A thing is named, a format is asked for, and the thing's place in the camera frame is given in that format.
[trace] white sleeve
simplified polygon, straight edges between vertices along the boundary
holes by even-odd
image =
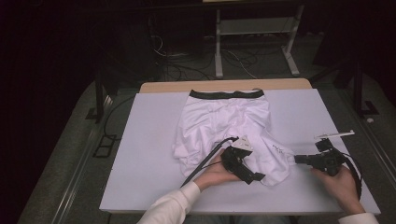
[[[362,213],[338,219],[340,224],[378,224],[375,216],[371,213]]]
[[[191,181],[181,189],[162,196],[137,223],[181,224],[200,194],[198,186]]]

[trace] white shorts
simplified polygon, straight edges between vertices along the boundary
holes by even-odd
[[[273,186],[289,175],[294,159],[293,152],[269,134],[269,128],[269,104],[263,91],[191,91],[177,125],[174,155],[188,176],[217,143],[246,135],[253,146],[244,158],[246,166],[253,173],[265,174],[262,183]]]

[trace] black waistband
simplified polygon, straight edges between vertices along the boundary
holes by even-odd
[[[190,97],[194,97],[202,100],[225,100],[231,98],[245,98],[245,99],[255,99],[264,96],[264,92],[262,90],[254,91],[254,92],[200,92],[200,91],[191,91]]]

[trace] black cable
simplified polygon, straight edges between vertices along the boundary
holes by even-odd
[[[238,49],[236,49],[236,50],[240,51],[242,53],[248,54],[248,56],[246,56],[246,57],[237,56],[237,59],[236,59],[234,55],[225,54],[223,58],[231,66],[234,66],[237,68],[245,67],[245,69],[246,69],[246,68],[249,68],[251,65],[256,64],[258,62],[259,59],[257,56],[270,55],[270,54],[274,54],[274,53],[281,51],[281,47],[279,47],[279,48],[277,48],[277,50],[274,50],[274,51],[271,51],[268,53],[259,53],[265,47],[265,44],[266,44],[266,42],[264,40],[263,43],[256,49],[255,52],[250,52],[249,50],[242,50],[241,43],[237,42]],[[227,53],[231,54],[231,52],[229,51],[230,49],[227,49],[227,47],[223,50],[227,51]]]
[[[171,61],[172,63],[190,63],[190,62],[198,61],[203,57],[203,55],[200,53],[194,53],[194,54],[170,57],[168,60]]]
[[[172,67],[174,67],[174,68],[176,68],[177,69],[177,71],[176,72],[178,72],[178,77],[173,77],[173,76],[171,76],[170,75],[170,73],[169,73],[169,64],[167,64],[166,65],[166,75],[168,75],[169,77],[171,77],[172,79],[174,79],[175,81],[180,81],[180,80],[182,80],[182,74],[186,74],[186,72],[184,72],[184,71],[181,71],[181,69],[180,68],[178,68],[178,67],[175,67],[175,66],[173,66],[173,65],[170,65],[170,66],[172,66]]]
[[[213,54],[212,57],[210,57],[210,60],[207,63],[207,65],[205,65],[204,67],[192,68],[192,69],[194,69],[194,70],[204,70],[204,69],[208,68],[210,66],[210,64],[212,64],[214,57],[215,57],[215,55]],[[181,67],[185,67],[185,68],[187,67],[187,66],[183,66],[183,65],[180,65],[180,64],[176,64],[176,62],[168,62],[168,63],[175,64],[177,66],[181,66]]]
[[[278,47],[276,47],[276,50],[273,50],[273,51],[270,51],[270,52],[266,52],[266,53],[265,53],[265,52],[264,52],[264,53],[259,53],[262,49],[267,49],[267,47],[265,47],[265,45],[267,44],[267,43],[266,43],[266,40],[265,40],[266,38],[268,38],[267,36],[268,36],[268,35],[265,35],[265,36],[264,36],[264,40],[262,41],[261,44],[259,44],[259,46],[257,47],[256,52],[254,52],[254,53],[252,53],[252,52],[250,52],[249,50],[245,49],[246,47],[242,47],[242,45],[241,45],[240,42],[237,42],[238,49],[236,49],[236,50],[241,51],[241,52],[245,52],[245,53],[247,53],[247,54],[251,54],[251,56],[247,56],[247,57],[245,57],[245,58],[243,58],[243,59],[248,59],[248,58],[250,58],[250,57],[252,57],[252,56],[265,56],[265,55],[271,55],[271,54],[275,54],[275,53],[281,51],[281,50],[282,50],[281,46],[278,46]]]
[[[251,73],[249,73],[249,71],[246,69],[246,67],[242,64],[241,60],[234,53],[232,53],[232,52],[230,52],[228,50],[225,50],[225,49],[223,49],[223,51],[226,51],[226,52],[232,54],[235,57],[235,59],[241,64],[241,66],[242,66],[241,68],[243,68],[245,70],[245,72],[247,72],[251,77],[254,77],[254,78],[258,79],[256,76],[254,76]]]
[[[355,187],[358,193],[359,200],[361,199],[361,177],[358,176],[355,167],[352,162],[346,158],[346,165],[349,167],[350,172],[352,173],[352,177],[355,180]]]
[[[279,32],[280,34],[283,34],[283,31],[285,30],[286,24],[288,24],[289,18],[290,18],[290,17],[288,17],[288,18],[286,19],[285,23],[283,24],[283,28],[282,28],[282,30],[280,30],[280,32]]]
[[[207,166],[202,167],[202,169],[205,169],[208,166],[212,166],[212,165],[215,165],[215,164],[218,164],[218,163],[221,163],[221,161],[216,161],[216,162],[210,163]]]
[[[110,224],[111,216],[112,216],[112,214],[111,214],[111,213],[110,213],[110,214],[108,214],[108,217],[107,217],[107,224]]]
[[[188,66],[183,66],[183,65],[179,65],[179,64],[175,64],[175,63],[170,63],[170,64],[172,64],[172,65],[175,66],[175,67],[184,68],[184,69],[187,69],[187,70],[191,70],[191,71],[200,73],[200,74],[202,75],[202,76],[200,77],[200,79],[202,79],[203,77],[206,77],[207,80],[211,80],[210,78],[213,77],[213,76],[211,76],[211,75],[209,75],[209,74],[206,74],[206,73],[204,73],[203,71],[200,71],[200,70],[198,70],[198,69],[196,69],[196,68],[191,68],[191,67],[188,67]]]
[[[109,134],[107,134],[107,131],[106,131],[106,126],[107,126],[108,119],[109,119],[110,116],[113,114],[113,112],[114,112],[117,108],[119,108],[121,105],[125,104],[126,102],[128,102],[128,101],[130,101],[130,100],[132,100],[132,99],[134,99],[134,96],[131,96],[131,97],[129,97],[128,99],[122,101],[121,103],[119,103],[118,105],[116,105],[116,106],[110,111],[110,113],[108,114],[108,116],[107,116],[107,118],[106,118],[105,125],[104,125],[104,127],[103,127],[104,136],[109,136]]]
[[[203,167],[205,166],[205,164],[216,154],[216,152],[219,151],[219,149],[221,148],[221,146],[222,146],[225,142],[230,141],[230,140],[232,140],[232,141],[234,142],[234,141],[236,141],[237,139],[238,139],[237,137],[236,137],[236,138],[234,138],[234,137],[229,137],[229,138],[226,138],[226,139],[222,140],[215,148],[213,148],[212,151],[210,151],[210,153],[206,156],[206,158],[204,158],[204,160],[201,161],[201,163],[197,166],[197,168],[195,168],[195,170],[192,171],[192,173],[187,177],[187,179],[184,181],[184,183],[181,185],[181,187],[183,187],[183,186],[185,186],[187,183],[189,183],[189,182],[192,180],[192,178],[193,178],[196,174],[198,174],[198,173],[203,169]]]
[[[359,162],[355,158],[353,158],[351,155],[348,155],[348,154],[343,153],[343,152],[342,152],[342,154],[345,155],[345,156],[348,156],[350,159],[353,160],[353,162],[356,165],[356,168],[358,169],[359,173],[361,174],[361,177],[360,177],[360,182],[361,182],[362,177],[363,177],[363,170],[361,169],[361,165],[359,164]]]

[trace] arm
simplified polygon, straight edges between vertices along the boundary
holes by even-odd
[[[326,190],[337,200],[340,207],[346,212],[347,217],[339,219],[341,224],[367,223],[377,224],[373,214],[366,213],[355,187],[355,180],[345,166],[341,166],[336,176],[329,176],[317,169],[312,173],[319,178]]]
[[[138,223],[182,223],[203,190],[227,181],[239,180],[220,163],[223,151],[209,163],[213,165],[206,168],[194,181],[157,200]]]

